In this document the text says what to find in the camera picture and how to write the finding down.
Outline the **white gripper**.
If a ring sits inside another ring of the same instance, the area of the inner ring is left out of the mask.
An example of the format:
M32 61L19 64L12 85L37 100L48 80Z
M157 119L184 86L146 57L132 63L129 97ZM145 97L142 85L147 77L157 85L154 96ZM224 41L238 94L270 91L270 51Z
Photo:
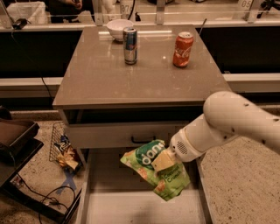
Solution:
M151 163L156 172L161 172L175 165L175 154L182 162L192 162L201 156L201 153L188 140L184 129L180 129L171 138L169 148L171 150L163 150Z

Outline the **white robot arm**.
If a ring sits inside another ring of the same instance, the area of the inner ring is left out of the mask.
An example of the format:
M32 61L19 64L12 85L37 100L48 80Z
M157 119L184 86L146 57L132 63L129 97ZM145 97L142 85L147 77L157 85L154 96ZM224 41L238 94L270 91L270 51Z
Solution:
M178 161L191 162L238 136L279 152L280 117L233 92L216 92L206 99L203 114L171 138L169 147L157 156L152 167L161 172Z

